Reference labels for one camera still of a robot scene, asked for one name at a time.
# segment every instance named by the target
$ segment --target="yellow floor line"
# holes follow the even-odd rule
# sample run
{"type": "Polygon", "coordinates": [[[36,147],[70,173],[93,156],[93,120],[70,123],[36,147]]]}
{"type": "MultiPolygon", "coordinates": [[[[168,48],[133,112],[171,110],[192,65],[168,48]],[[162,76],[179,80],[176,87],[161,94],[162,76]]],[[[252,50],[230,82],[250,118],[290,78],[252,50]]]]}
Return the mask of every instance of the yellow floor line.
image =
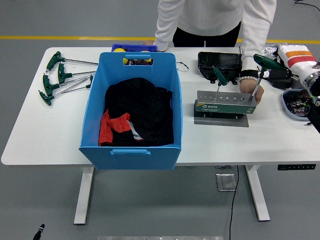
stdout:
{"type": "MultiPolygon", "coordinates": [[[[129,36],[28,36],[28,35],[0,35],[0,40],[93,40],[93,41],[147,41],[155,40],[155,37],[129,37],[129,36]]],[[[320,44],[320,40],[289,40],[268,39],[267,43],[275,44],[320,44]]]]}
{"type": "Polygon", "coordinates": [[[147,41],[155,37],[127,37],[127,36],[0,36],[2,40],[100,40],[100,41],[147,41]]]}

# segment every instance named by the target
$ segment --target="blue plastic basket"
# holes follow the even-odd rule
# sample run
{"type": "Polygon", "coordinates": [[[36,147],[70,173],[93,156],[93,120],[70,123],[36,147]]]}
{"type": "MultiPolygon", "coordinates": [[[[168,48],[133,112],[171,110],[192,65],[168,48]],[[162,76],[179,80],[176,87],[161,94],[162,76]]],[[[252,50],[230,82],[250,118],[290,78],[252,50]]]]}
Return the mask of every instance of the blue plastic basket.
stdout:
{"type": "Polygon", "coordinates": [[[171,170],[181,152],[182,96],[176,58],[167,52],[104,52],[91,84],[79,150],[98,169],[171,170]],[[153,59],[153,65],[124,65],[126,59],[153,59]],[[174,143],[164,146],[98,146],[108,87],[131,78],[145,78],[172,91],[174,143]]]}
{"type": "Polygon", "coordinates": [[[119,48],[125,49],[127,52],[142,52],[142,51],[156,52],[158,50],[158,47],[155,45],[113,44],[111,52],[119,48]]]}

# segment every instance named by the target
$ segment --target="black tool case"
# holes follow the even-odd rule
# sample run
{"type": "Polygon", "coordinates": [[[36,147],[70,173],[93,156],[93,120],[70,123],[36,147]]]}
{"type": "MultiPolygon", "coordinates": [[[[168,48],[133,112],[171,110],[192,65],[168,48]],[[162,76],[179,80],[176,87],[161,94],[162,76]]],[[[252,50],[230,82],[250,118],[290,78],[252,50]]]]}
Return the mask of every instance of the black tool case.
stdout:
{"type": "Polygon", "coordinates": [[[198,53],[198,68],[202,75],[215,83],[217,76],[213,70],[213,66],[220,70],[225,79],[233,84],[237,84],[235,78],[240,76],[242,61],[241,54],[224,53],[224,52],[205,52],[198,53]]]}

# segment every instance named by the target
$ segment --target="black pen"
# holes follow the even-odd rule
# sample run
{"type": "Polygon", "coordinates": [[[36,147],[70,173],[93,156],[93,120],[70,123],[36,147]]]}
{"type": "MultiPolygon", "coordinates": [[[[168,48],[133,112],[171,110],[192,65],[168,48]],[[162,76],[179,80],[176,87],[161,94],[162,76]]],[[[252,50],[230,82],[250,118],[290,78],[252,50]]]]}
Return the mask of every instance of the black pen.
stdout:
{"type": "Polygon", "coordinates": [[[42,232],[44,231],[44,228],[45,228],[45,225],[42,224],[42,225],[39,227],[39,229],[38,229],[38,231],[36,232],[36,234],[34,235],[33,240],[39,240],[39,239],[41,238],[41,234],[42,234],[42,232]]]}

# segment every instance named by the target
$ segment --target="black pants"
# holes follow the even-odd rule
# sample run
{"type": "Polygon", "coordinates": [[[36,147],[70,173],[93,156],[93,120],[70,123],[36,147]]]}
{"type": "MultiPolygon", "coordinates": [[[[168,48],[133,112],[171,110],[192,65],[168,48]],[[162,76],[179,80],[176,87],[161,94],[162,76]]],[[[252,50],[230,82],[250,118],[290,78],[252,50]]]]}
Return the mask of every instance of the black pants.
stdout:
{"type": "Polygon", "coordinates": [[[234,47],[237,43],[241,22],[231,31],[219,36],[194,35],[177,28],[173,36],[175,47],[234,47]]]}

